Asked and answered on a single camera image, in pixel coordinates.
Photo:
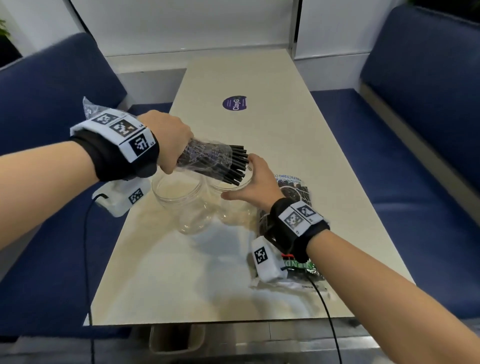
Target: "beige table top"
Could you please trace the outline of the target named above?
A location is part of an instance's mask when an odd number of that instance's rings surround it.
[[[222,107],[237,95],[245,110]],[[245,145],[275,174],[304,180],[334,232],[412,280],[286,51],[193,60],[171,113],[199,139]],[[252,239],[219,221],[182,235],[150,193],[127,217],[92,304],[94,325],[326,317],[315,293],[249,288]],[[333,317],[351,316],[338,299],[327,305]]]

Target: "clear plastic cup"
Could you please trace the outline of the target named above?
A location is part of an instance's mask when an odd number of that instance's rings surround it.
[[[204,179],[196,173],[174,171],[157,172],[152,178],[152,191],[157,201],[175,218],[177,229],[184,234],[195,234],[207,227],[215,215],[215,208],[205,199]]]
[[[213,199],[217,206],[218,218],[227,225],[245,225],[251,222],[252,217],[256,216],[257,210],[254,206],[244,201],[227,201],[220,196],[226,191],[239,190],[250,183],[252,179],[251,165],[245,171],[245,177],[243,178],[240,186],[235,186],[226,182],[219,182],[213,179],[207,179],[208,189],[210,197]]]

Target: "black glove strap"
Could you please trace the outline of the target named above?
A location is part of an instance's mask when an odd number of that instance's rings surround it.
[[[274,203],[270,211],[270,216],[274,222],[272,233],[275,237],[275,246],[283,254],[292,254],[299,263],[305,263],[309,259],[306,249],[310,239],[323,230],[330,230],[330,227],[328,223],[322,219],[320,222],[309,224],[309,228],[301,236],[298,236],[292,228],[279,217],[294,203],[295,201],[290,198],[281,198]]]
[[[79,130],[70,140],[80,144],[95,166],[95,173],[102,182],[128,180],[134,177],[147,178],[155,174],[160,147],[156,144],[129,163],[118,146],[100,134],[86,129]]]

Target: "left hand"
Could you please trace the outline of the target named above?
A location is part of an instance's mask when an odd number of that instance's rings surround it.
[[[177,160],[193,138],[190,126],[180,118],[164,112],[150,110],[137,119],[149,128],[160,145],[158,165],[166,174],[171,174],[177,165]]]

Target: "hand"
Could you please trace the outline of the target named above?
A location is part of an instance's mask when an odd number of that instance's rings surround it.
[[[160,145],[157,163],[163,172],[171,174],[178,158],[193,138],[190,126],[182,123],[176,116],[156,110],[150,110],[137,119],[155,135]]]
[[[253,176],[250,183],[241,190],[222,193],[224,200],[242,200],[255,207],[270,212],[273,204],[284,198],[280,187],[268,167],[265,159],[256,154],[249,154],[248,160],[253,164]]]

